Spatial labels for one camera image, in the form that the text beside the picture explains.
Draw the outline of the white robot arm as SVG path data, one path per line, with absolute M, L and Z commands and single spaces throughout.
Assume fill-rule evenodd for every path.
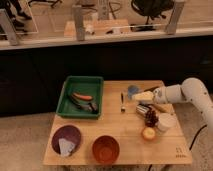
M 161 86 L 153 91 L 144 91 L 132 96 L 145 104 L 191 103 L 202 115 L 207 127 L 213 133 L 213 101 L 205 84 L 198 78 L 187 78 L 181 84 Z

